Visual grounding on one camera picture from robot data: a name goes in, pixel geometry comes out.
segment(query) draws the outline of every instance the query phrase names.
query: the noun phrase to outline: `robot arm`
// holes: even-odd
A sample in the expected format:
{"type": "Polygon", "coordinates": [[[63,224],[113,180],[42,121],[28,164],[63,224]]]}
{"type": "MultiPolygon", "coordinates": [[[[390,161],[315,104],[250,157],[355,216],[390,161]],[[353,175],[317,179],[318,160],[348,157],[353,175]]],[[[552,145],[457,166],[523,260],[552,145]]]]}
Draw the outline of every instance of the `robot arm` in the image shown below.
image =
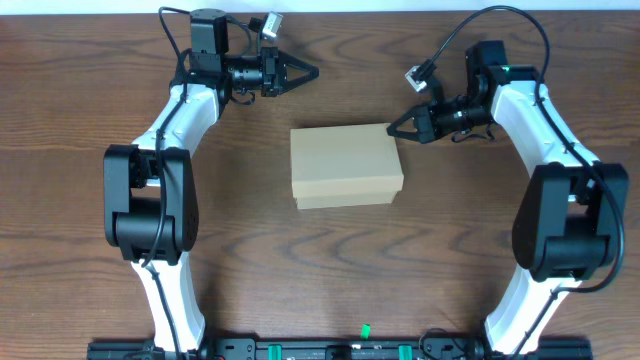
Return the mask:
{"type": "MultiPolygon", "coordinates": [[[[502,354],[515,353],[525,339],[519,353],[526,354],[538,348],[544,326],[568,295],[555,294],[557,299],[544,312],[552,291],[577,288],[598,267],[610,264],[617,249],[617,233],[602,189],[585,175],[582,164],[565,149],[536,104],[536,70],[509,65],[500,41],[478,43],[467,50],[466,59],[467,95],[450,100],[444,98],[433,75],[415,78],[419,67],[412,68],[407,80],[418,92],[430,88],[432,100],[409,110],[387,131],[391,136],[428,143],[495,122],[513,141],[531,180],[512,231],[516,271],[500,304],[484,322],[484,338],[491,352],[502,354]],[[398,130],[409,119],[413,119],[416,131],[398,130]],[[570,202],[585,205],[585,214],[570,215],[570,202]]],[[[601,174],[624,208],[628,178],[622,166],[600,164],[571,133],[544,84],[540,94],[555,125],[601,174]]]]}
{"type": "MultiPolygon", "coordinates": [[[[201,348],[205,319],[195,299],[189,251],[198,231],[198,206],[191,157],[205,132],[217,122],[225,105],[240,94],[260,90],[275,97],[315,79],[319,72],[275,47],[259,47],[256,56],[227,56],[227,18],[220,10],[190,13],[191,69],[176,70],[167,105],[153,125],[132,145],[111,145],[104,157],[105,232],[112,246],[139,275],[155,323],[154,348],[193,353],[201,348]],[[306,71],[287,79],[287,67],[306,71]],[[184,101],[179,107],[176,104],[184,101]],[[133,196],[132,188],[159,186],[157,130],[165,125],[161,158],[166,183],[166,216],[155,256],[150,256],[161,214],[160,199],[133,196]]],[[[270,13],[249,25],[258,38],[273,41],[282,16],[270,13]]]]}

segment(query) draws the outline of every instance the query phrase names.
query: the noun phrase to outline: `cardboard box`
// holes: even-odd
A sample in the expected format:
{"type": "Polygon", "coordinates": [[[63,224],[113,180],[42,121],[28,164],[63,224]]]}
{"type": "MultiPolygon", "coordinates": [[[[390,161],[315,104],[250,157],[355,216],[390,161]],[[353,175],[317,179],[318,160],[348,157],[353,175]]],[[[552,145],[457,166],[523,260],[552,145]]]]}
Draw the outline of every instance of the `cardboard box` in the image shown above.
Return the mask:
{"type": "Polygon", "coordinates": [[[387,126],[291,130],[291,187],[298,209],[391,203],[404,175],[387,126]]]}

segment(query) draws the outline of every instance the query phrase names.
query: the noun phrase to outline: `wooden table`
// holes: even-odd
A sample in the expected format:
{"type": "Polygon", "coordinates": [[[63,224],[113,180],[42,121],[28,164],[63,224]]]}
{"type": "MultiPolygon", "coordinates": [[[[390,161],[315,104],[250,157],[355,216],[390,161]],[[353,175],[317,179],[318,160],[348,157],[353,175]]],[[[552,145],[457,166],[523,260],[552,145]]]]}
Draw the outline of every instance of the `wooden table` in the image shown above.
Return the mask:
{"type": "MultiPolygon", "coordinates": [[[[278,46],[320,78],[229,104],[193,158],[193,277],[210,325],[342,337],[369,323],[372,336],[418,337],[436,326],[472,331],[495,308],[515,267],[510,230],[528,181],[503,130],[494,143],[399,141],[405,184],[391,206],[299,212],[290,185],[289,129],[397,119],[425,100],[404,73],[466,15],[286,15],[278,46]]],[[[602,293],[570,296],[545,333],[586,335],[599,358],[636,357],[640,13],[535,16],[553,45],[554,104],[632,182],[621,276],[602,293]]],[[[188,47],[188,19],[168,17],[188,47]]],[[[233,50],[243,36],[231,30],[233,50]]],[[[440,58],[448,96],[465,91],[463,51],[485,39],[505,40],[512,63],[541,64],[531,25],[489,14],[440,58]]],[[[0,358],[80,359],[93,339],[153,335],[140,281],[104,238],[102,155],[153,122],[174,67],[155,15],[0,17],[0,358]]]]}

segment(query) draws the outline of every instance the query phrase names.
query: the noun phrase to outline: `black cable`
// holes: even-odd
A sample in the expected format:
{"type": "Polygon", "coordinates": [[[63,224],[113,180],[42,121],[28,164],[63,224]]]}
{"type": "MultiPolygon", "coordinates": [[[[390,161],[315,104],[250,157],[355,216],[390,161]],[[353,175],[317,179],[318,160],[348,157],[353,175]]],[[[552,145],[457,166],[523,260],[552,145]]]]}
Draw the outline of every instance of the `black cable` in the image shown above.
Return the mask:
{"type": "Polygon", "coordinates": [[[171,337],[173,338],[173,346],[176,353],[176,358],[180,359],[183,356],[182,352],[180,351],[180,344],[178,343],[176,324],[173,322],[173,316],[171,316],[171,312],[169,311],[167,297],[164,294],[164,289],[162,288],[162,283],[160,282],[160,274],[158,274],[158,272],[156,272],[153,267],[147,268],[147,270],[151,273],[151,278],[156,283],[156,287],[158,288],[160,302],[162,303],[162,310],[164,310],[164,314],[167,317],[167,322],[169,323],[169,329],[171,330],[171,337]]]}
{"type": "Polygon", "coordinates": [[[191,54],[191,48],[182,50],[182,52],[180,53],[180,58],[178,59],[178,63],[176,64],[176,76],[178,74],[182,74],[183,75],[182,80],[184,80],[184,74],[182,73],[182,68],[180,67],[180,65],[182,64],[182,66],[184,66],[184,61],[187,59],[187,55],[190,55],[190,54],[191,54]]]}
{"type": "MultiPolygon", "coordinates": [[[[424,350],[424,340],[430,338],[430,334],[433,333],[434,331],[440,331],[442,333],[445,334],[449,334],[449,332],[445,329],[442,328],[431,328],[429,330],[427,330],[424,334],[422,334],[422,336],[420,336],[420,339],[418,339],[418,348],[422,351],[422,354],[429,360],[441,360],[436,358],[435,356],[427,353],[424,350]]],[[[448,338],[449,340],[451,340],[451,342],[453,343],[453,345],[455,345],[456,348],[458,348],[458,350],[462,351],[462,355],[458,355],[458,356],[454,356],[452,357],[452,360],[457,360],[457,359],[462,359],[466,356],[466,350],[464,349],[464,347],[460,346],[460,344],[458,344],[458,342],[456,341],[456,339],[454,339],[453,337],[448,338]]]]}
{"type": "Polygon", "coordinates": [[[247,92],[249,94],[251,94],[251,98],[249,100],[246,101],[240,101],[238,99],[236,99],[233,95],[231,95],[230,99],[234,104],[238,104],[238,105],[251,105],[256,101],[256,93],[253,92],[253,90],[247,90],[247,92]]]}
{"type": "Polygon", "coordinates": [[[609,206],[611,207],[611,211],[613,212],[613,216],[614,216],[614,220],[615,220],[615,224],[616,224],[616,231],[617,231],[617,234],[618,234],[618,249],[617,249],[618,251],[615,254],[613,265],[611,266],[611,269],[609,270],[609,273],[607,274],[607,276],[601,282],[599,282],[598,284],[596,284],[594,286],[586,287],[586,288],[558,287],[558,288],[554,289],[551,292],[551,296],[549,297],[549,300],[547,301],[545,306],[542,308],[542,311],[538,314],[538,317],[536,318],[536,320],[532,324],[531,328],[529,329],[529,331],[525,332],[524,338],[522,339],[520,344],[518,344],[514,354],[509,358],[509,359],[513,359],[516,356],[518,356],[518,353],[522,350],[522,348],[524,347],[525,343],[527,342],[527,340],[529,339],[531,334],[538,327],[538,325],[542,321],[542,318],[544,317],[546,312],[551,307],[551,304],[553,303],[553,301],[555,301],[558,298],[558,294],[559,293],[561,293],[563,291],[582,293],[582,294],[592,293],[592,292],[596,292],[596,291],[600,291],[600,290],[604,289],[605,287],[607,287],[609,284],[611,284],[613,282],[613,280],[616,278],[616,276],[620,272],[620,269],[622,268],[622,263],[623,263],[623,259],[624,259],[624,245],[625,245],[625,241],[624,241],[624,220],[622,218],[622,212],[620,211],[620,208],[618,207],[618,204],[617,204],[617,202],[616,202],[616,200],[615,200],[615,198],[613,196],[613,193],[611,192],[611,189],[609,188],[609,186],[604,182],[604,180],[595,171],[595,169],[591,166],[591,164],[589,164],[589,162],[587,160],[585,160],[578,153],[578,151],[574,148],[574,144],[571,143],[564,136],[562,131],[558,128],[556,123],[551,118],[551,115],[549,115],[547,109],[544,107],[544,103],[543,103],[544,99],[540,96],[540,86],[541,86],[542,82],[544,81],[544,75],[547,72],[547,67],[549,66],[549,60],[551,58],[551,46],[549,45],[549,39],[547,38],[547,34],[545,33],[542,25],[540,25],[540,23],[533,16],[529,15],[528,13],[526,13],[525,11],[522,11],[520,9],[511,7],[511,6],[505,6],[505,5],[497,5],[497,6],[490,6],[490,7],[484,8],[484,9],[478,11],[478,12],[473,13],[471,16],[466,18],[462,23],[460,23],[460,25],[458,25],[458,27],[456,27],[456,29],[451,33],[451,35],[449,35],[449,37],[444,42],[444,44],[440,47],[440,49],[438,49],[438,51],[434,54],[434,56],[431,59],[429,59],[428,61],[430,61],[431,63],[435,62],[435,60],[440,56],[442,51],[444,51],[444,49],[447,47],[447,45],[449,45],[449,42],[457,35],[457,33],[466,24],[471,22],[471,20],[475,19],[476,17],[478,17],[478,16],[480,16],[480,15],[482,15],[484,13],[487,13],[487,12],[493,11],[493,10],[507,10],[507,11],[514,12],[514,13],[516,13],[518,15],[521,15],[521,16],[525,17],[527,20],[529,20],[536,27],[538,32],[540,33],[540,36],[542,37],[542,40],[544,42],[545,57],[544,57],[544,64],[542,65],[542,70],[540,71],[540,74],[538,75],[538,78],[536,79],[536,83],[535,83],[535,87],[534,87],[535,103],[539,107],[540,112],[544,116],[544,118],[547,121],[547,123],[549,124],[549,126],[553,129],[553,131],[555,132],[556,136],[558,136],[558,139],[560,139],[560,142],[562,142],[562,145],[566,148],[566,150],[571,155],[573,155],[573,157],[576,158],[576,160],[578,160],[578,162],[582,165],[584,170],[587,171],[589,173],[589,176],[595,181],[596,185],[598,187],[600,187],[600,189],[602,189],[602,192],[604,193],[605,198],[609,202],[609,206]]]}
{"type": "Polygon", "coordinates": [[[253,43],[251,40],[251,33],[249,32],[249,25],[245,24],[243,22],[238,21],[235,17],[227,14],[227,21],[237,25],[238,27],[240,27],[240,29],[242,29],[244,31],[245,34],[247,34],[247,47],[244,49],[244,51],[240,54],[240,56],[245,56],[249,53],[249,51],[251,51],[251,48],[253,47],[253,43]]]}
{"type": "Polygon", "coordinates": [[[184,67],[184,56],[186,56],[186,52],[184,53],[184,56],[180,53],[180,50],[176,45],[176,41],[173,39],[173,36],[171,35],[171,32],[169,31],[167,24],[164,22],[164,18],[162,17],[163,11],[173,11],[180,14],[189,14],[189,12],[186,10],[174,9],[174,8],[164,7],[164,6],[158,10],[158,17],[160,18],[160,23],[162,24],[162,28],[164,29],[165,34],[167,34],[167,38],[169,38],[169,42],[171,43],[171,46],[173,47],[173,50],[176,53],[176,57],[178,58],[177,66],[180,67],[182,71],[183,89],[182,89],[182,94],[180,95],[180,101],[178,101],[176,106],[173,107],[169,115],[167,115],[167,117],[162,121],[162,124],[156,131],[156,146],[155,146],[156,147],[156,167],[158,169],[157,170],[158,180],[160,181],[160,221],[158,222],[158,229],[156,230],[156,236],[155,236],[155,239],[153,240],[153,245],[149,250],[149,254],[142,262],[141,266],[143,268],[149,265],[149,262],[153,260],[153,258],[156,256],[158,245],[160,244],[160,238],[162,237],[162,232],[164,231],[165,218],[167,214],[167,189],[166,189],[166,181],[164,178],[164,160],[162,159],[162,153],[161,153],[162,140],[164,138],[164,131],[169,125],[169,122],[171,122],[171,119],[173,118],[173,116],[178,112],[178,110],[180,110],[180,107],[182,106],[182,104],[187,101],[187,83],[188,83],[187,79],[189,76],[189,74],[187,73],[187,70],[184,67]]]}
{"type": "Polygon", "coordinates": [[[123,357],[122,360],[129,360],[129,359],[142,359],[144,358],[144,356],[152,356],[153,355],[153,350],[141,350],[141,351],[132,351],[130,353],[126,353],[123,357]]]}
{"type": "Polygon", "coordinates": [[[256,34],[256,55],[260,56],[260,49],[262,49],[262,30],[256,34]]]}
{"type": "Polygon", "coordinates": [[[456,144],[461,143],[463,141],[467,141],[467,140],[471,140],[471,139],[483,139],[483,140],[489,140],[489,141],[495,141],[496,138],[495,136],[493,136],[493,133],[491,132],[491,124],[489,123],[489,125],[487,125],[486,129],[484,130],[485,135],[480,135],[480,134],[469,134],[468,130],[467,131],[456,131],[455,133],[453,133],[453,135],[451,136],[451,142],[454,142],[456,144]],[[459,138],[458,135],[466,135],[465,137],[459,138]]]}

